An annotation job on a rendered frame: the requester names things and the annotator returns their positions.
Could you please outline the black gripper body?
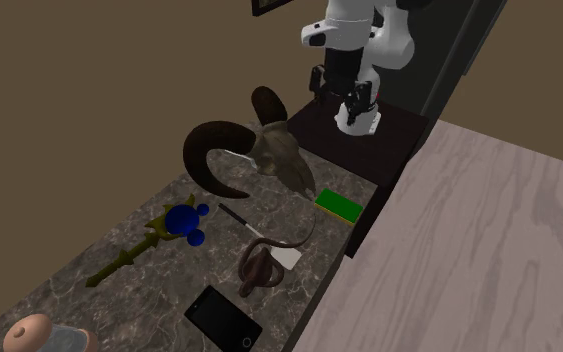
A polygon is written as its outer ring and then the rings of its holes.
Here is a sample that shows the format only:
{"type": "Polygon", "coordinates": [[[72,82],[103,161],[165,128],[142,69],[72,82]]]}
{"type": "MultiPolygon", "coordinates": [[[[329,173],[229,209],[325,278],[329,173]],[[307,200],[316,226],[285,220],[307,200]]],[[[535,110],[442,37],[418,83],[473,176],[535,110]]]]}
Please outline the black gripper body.
{"type": "Polygon", "coordinates": [[[325,50],[324,81],[332,93],[345,97],[354,90],[362,57],[362,48],[352,51],[325,50]]]}

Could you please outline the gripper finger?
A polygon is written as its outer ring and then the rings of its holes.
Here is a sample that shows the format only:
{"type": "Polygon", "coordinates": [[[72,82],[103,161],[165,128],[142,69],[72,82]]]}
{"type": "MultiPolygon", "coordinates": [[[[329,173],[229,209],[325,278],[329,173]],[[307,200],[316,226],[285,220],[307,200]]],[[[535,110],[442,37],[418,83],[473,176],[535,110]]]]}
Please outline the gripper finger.
{"type": "Polygon", "coordinates": [[[347,117],[347,126],[355,123],[356,118],[369,110],[372,106],[372,83],[370,81],[351,82],[350,80],[343,81],[343,97],[347,117]]]}
{"type": "Polygon", "coordinates": [[[311,69],[309,91],[313,93],[313,101],[322,106],[326,100],[327,84],[324,79],[325,67],[323,65],[316,65],[311,69]]]}

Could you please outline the dark framed wall picture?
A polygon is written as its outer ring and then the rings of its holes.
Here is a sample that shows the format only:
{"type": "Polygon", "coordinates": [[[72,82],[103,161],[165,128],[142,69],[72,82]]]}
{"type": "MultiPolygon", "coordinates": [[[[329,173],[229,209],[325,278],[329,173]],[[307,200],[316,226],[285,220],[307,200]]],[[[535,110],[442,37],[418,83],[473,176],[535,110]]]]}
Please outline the dark framed wall picture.
{"type": "Polygon", "coordinates": [[[292,0],[250,0],[251,11],[254,17],[264,15],[276,8],[279,8],[292,0]]]}

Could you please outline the grey jar with tan lid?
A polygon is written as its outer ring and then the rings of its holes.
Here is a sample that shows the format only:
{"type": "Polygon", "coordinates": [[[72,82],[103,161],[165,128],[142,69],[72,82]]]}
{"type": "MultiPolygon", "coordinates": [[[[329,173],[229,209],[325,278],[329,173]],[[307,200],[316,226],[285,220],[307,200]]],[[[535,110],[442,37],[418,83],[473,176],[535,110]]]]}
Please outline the grey jar with tan lid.
{"type": "Polygon", "coordinates": [[[88,330],[54,324],[45,314],[32,314],[9,329],[3,352],[98,352],[98,338],[88,330]]]}

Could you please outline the ram skull with brown horns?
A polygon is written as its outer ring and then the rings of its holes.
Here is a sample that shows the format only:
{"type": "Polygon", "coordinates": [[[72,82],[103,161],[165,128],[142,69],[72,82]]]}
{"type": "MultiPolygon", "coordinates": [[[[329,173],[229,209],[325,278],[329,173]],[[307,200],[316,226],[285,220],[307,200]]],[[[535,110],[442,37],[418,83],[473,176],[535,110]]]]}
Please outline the ram skull with brown horns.
{"type": "Polygon", "coordinates": [[[183,145],[186,171],[201,188],[219,197],[245,199],[249,195],[219,181],[210,171],[207,154],[222,149],[253,160],[256,171],[276,177],[305,198],[317,193],[311,169],[288,131],[288,114],[279,96],[266,86],[255,88],[251,103],[262,129],[254,132],[229,121],[209,121],[195,127],[183,145]]]}

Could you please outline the black smartphone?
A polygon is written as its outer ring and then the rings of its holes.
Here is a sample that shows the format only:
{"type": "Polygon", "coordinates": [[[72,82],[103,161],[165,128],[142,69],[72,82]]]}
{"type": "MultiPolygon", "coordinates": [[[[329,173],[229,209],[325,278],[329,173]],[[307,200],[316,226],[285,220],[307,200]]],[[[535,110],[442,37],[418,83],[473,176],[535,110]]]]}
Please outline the black smartphone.
{"type": "Polygon", "coordinates": [[[263,331],[211,285],[192,302],[184,316],[222,352],[250,352],[263,331]]]}

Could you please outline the dark door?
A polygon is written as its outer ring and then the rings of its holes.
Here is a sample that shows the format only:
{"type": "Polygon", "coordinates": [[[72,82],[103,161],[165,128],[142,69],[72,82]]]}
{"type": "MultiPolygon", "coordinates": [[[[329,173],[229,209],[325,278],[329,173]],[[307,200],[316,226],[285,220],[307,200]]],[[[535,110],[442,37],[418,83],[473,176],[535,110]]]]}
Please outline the dark door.
{"type": "Polygon", "coordinates": [[[426,142],[506,2],[432,0],[426,8],[409,13],[413,58],[400,70],[379,71],[379,99],[428,119],[417,148],[426,142]]]}

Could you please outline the dark robot stand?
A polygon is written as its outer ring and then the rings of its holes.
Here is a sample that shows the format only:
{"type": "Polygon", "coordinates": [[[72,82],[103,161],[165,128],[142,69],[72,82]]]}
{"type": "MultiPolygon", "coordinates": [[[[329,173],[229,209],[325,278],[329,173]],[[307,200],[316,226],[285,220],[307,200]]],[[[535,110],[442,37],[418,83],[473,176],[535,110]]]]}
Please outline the dark robot stand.
{"type": "Polygon", "coordinates": [[[376,132],[350,136],[341,132],[334,120],[339,104],[335,97],[329,97],[324,105],[308,103],[289,118],[288,130],[303,149],[376,185],[345,250],[352,258],[385,207],[429,119],[380,102],[376,132]]]}

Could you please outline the black-handled white spatula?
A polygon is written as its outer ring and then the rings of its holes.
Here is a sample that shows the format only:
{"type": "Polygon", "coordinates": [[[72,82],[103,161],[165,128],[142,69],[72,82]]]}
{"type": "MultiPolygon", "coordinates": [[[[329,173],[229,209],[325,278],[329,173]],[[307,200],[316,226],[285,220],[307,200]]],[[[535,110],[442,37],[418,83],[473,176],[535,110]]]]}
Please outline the black-handled white spatula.
{"type": "MultiPolygon", "coordinates": [[[[240,224],[242,224],[244,227],[248,228],[258,238],[263,238],[263,235],[261,233],[259,233],[254,227],[252,227],[246,220],[229,209],[226,205],[220,203],[219,208],[230,215],[232,218],[234,218],[236,221],[238,221],[240,224]]],[[[287,270],[292,270],[302,256],[301,252],[295,248],[280,248],[277,246],[270,246],[270,248],[272,257],[279,261],[281,265],[287,270]]]]}

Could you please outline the olive sceptre with blue orbs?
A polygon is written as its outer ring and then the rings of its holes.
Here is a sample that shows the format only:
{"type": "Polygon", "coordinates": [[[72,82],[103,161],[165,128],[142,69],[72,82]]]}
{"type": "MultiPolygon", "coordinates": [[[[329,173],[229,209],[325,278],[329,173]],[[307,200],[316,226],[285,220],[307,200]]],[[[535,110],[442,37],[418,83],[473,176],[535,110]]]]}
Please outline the olive sceptre with blue orbs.
{"type": "Polygon", "coordinates": [[[123,266],[133,265],[134,260],[149,248],[156,248],[160,241],[172,241],[185,238],[192,246],[200,246],[205,241],[205,234],[198,228],[200,218],[209,213],[209,206],[201,203],[195,207],[195,196],[190,194],[182,204],[165,204],[162,215],[153,218],[144,225],[150,232],[132,249],[121,249],[118,256],[96,274],[90,276],[86,287],[97,287],[103,280],[123,266]]]}

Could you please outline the green and yellow sponge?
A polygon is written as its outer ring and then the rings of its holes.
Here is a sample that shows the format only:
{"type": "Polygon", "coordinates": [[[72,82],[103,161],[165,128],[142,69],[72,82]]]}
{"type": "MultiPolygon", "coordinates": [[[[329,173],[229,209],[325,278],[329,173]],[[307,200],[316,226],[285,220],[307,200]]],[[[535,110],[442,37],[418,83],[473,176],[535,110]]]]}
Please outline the green and yellow sponge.
{"type": "Polygon", "coordinates": [[[364,207],[348,198],[324,188],[316,197],[314,204],[340,220],[354,225],[359,219],[364,207]]]}

